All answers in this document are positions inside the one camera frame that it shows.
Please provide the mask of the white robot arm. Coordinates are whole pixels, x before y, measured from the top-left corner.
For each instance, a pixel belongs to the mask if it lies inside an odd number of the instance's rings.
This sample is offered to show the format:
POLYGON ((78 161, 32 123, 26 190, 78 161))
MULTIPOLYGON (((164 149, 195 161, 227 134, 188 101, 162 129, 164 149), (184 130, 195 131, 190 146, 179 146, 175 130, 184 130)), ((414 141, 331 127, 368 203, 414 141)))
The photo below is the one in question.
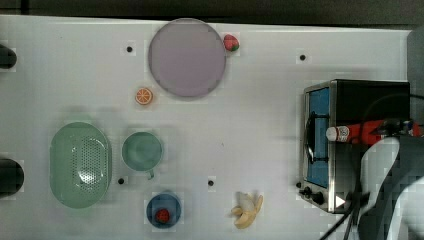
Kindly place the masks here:
POLYGON ((360 240, 388 240, 401 194, 423 179, 423 138, 412 121, 386 120, 371 131, 383 135, 362 157, 361 182, 369 196, 358 224, 360 240))

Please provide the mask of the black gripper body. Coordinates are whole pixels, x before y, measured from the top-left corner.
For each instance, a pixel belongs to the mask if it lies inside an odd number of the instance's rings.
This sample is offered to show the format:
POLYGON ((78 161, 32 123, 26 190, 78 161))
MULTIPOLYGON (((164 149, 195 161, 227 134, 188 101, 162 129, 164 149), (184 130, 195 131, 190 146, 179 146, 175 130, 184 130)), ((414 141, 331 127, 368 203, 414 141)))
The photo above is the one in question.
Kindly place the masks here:
POLYGON ((401 136, 414 134, 414 122, 412 120, 386 119, 376 129, 378 135, 401 136))

